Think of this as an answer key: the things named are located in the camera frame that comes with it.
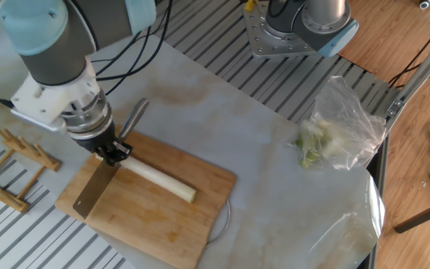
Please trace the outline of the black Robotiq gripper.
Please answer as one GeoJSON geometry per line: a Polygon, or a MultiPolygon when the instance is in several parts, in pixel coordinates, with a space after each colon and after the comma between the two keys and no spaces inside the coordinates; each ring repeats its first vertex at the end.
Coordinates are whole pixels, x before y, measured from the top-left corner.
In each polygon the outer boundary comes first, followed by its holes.
{"type": "Polygon", "coordinates": [[[71,138],[88,151],[95,152],[112,167],[132,152],[130,145],[116,140],[114,125],[100,125],[88,132],[72,132],[71,138]]]}

